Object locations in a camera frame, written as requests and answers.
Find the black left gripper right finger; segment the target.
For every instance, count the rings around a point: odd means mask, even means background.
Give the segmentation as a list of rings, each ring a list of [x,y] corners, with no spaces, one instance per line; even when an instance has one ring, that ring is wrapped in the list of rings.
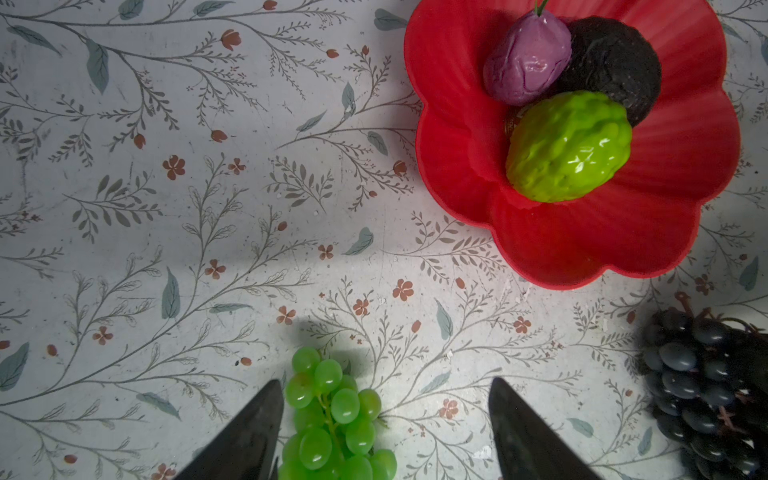
[[[510,480],[598,480],[502,378],[491,383],[488,409],[501,476]]]

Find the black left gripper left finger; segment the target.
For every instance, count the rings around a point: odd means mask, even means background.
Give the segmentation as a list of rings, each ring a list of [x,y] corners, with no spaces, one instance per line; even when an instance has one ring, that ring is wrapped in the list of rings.
[[[279,381],[258,394],[176,476],[178,480],[276,479],[275,457],[284,411]]]

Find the green grape bunch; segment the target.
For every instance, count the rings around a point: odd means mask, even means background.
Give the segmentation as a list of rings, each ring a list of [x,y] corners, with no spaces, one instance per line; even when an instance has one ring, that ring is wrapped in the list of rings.
[[[381,397],[359,389],[340,363],[302,347],[293,355],[294,375],[284,396],[295,434],[284,444],[279,479],[382,479],[397,476],[396,454],[380,448]]]

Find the black avocado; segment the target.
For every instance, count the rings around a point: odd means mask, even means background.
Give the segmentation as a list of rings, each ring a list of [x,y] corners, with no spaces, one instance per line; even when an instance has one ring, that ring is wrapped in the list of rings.
[[[631,126],[655,105],[662,86],[662,66],[652,45],[634,27],[591,16],[567,24],[571,59],[553,85],[555,93],[592,91],[622,105]]]

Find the green custard apple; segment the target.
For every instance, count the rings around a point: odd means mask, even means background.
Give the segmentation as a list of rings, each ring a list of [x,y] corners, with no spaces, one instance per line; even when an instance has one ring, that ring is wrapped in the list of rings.
[[[526,110],[512,131],[507,178],[535,202],[580,199],[627,163],[632,136],[625,108],[605,94],[557,94]]]

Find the purple fig fruit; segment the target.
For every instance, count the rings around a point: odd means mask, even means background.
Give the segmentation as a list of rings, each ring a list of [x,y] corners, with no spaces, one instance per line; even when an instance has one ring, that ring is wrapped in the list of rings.
[[[539,1],[516,20],[483,66],[486,92],[510,106],[529,104],[568,66],[572,36],[566,24]]]

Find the dark purple grape bunch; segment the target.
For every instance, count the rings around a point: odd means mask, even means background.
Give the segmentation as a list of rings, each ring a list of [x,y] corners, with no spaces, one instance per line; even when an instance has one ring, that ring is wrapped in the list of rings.
[[[695,311],[688,294],[643,329],[644,382],[660,432],[691,479],[767,476],[767,332]]]

